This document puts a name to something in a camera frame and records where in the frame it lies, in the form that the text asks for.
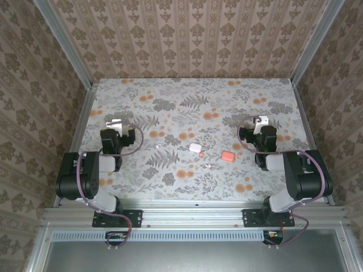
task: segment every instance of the patterned wallpaper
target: patterned wallpaper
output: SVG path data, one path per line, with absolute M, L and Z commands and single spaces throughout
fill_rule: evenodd
M 298 88 L 363 252 L 363 1 L 345 1 Z
M 93 80 L 288 78 L 328 0 L 50 0 Z
M 85 91 L 32 1 L 0 1 L 0 271 L 21 271 Z

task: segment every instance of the wall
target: wall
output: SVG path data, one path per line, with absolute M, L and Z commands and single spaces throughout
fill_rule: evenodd
M 85 90 L 32 1 L 0 1 L 0 271 L 21 271 Z
M 335 201 L 363 249 L 363 1 L 345 1 L 298 89 Z
M 50 0 L 100 78 L 288 78 L 327 0 Z

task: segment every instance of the gray leaf pattern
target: gray leaf pattern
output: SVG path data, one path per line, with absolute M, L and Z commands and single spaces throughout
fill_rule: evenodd
M 261 171 L 254 155 L 238 143 L 241 119 L 256 114 L 267 115 L 277 128 L 278 150 L 308 148 L 289 79 L 102 79 L 81 151 L 99 150 L 105 122 L 122 119 L 139 126 L 145 139 L 141 150 L 123 158 L 120 171 L 100 174 L 108 193 L 139 199 L 262 200 L 284 183 L 280 172 Z M 253 127 L 252 120 L 244 126 Z M 134 150 L 140 140 L 136 131 L 135 144 L 123 152 Z M 191 143 L 201 144 L 205 156 L 189 152 Z M 221 160 L 223 151 L 241 155 L 227 163 Z M 12 156 L 10 148 L 2 152 L 0 157 Z M 14 207 L 34 209 L 20 198 Z

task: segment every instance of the floral wallpaper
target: floral wallpaper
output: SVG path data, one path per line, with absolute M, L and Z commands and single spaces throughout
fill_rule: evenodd
M 298 89 L 363 252 L 363 1 L 344 2 Z
M 308 149 L 289 79 L 102 79 L 82 151 L 100 150 L 112 119 L 138 125 L 141 149 L 123 157 L 119 172 L 100 173 L 100 186 L 119 198 L 262 201 L 285 186 L 284 172 L 262 171 L 237 138 L 240 121 L 266 114 L 278 150 Z M 246 127 L 252 126 L 252 120 Z M 135 149 L 141 141 L 125 147 Z M 204 156 L 189 151 L 202 145 Z M 229 163 L 223 151 L 238 158 Z
M 288 78 L 328 0 L 50 0 L 93 80 Z
M 32 1 L 0 1 L 0 271 L 22 271 L 85 90 Z

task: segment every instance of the floral tablecloth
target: floral tablecloth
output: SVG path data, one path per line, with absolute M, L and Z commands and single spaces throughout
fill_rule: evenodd
M 256 114 L 277 128 L 278 150 L 308 148 L 289 79 L 102 79 L 81 151 L 100 150 L 100 130 L 120 118 L 141 127 L 145 141 L 123 157 L 119 172 L 100 174 L 107 192 L 139 199 L 262 200 L 284 187 L 285 176 L 262 171 L 238 143 L 240 120 Z M 136 138 L 123 152 L 138 146 L 138 132 Z M 201 144 L 205 156 L 189 152 L 191 143 Z M 241 155 L 228 163 L 223 151 Z

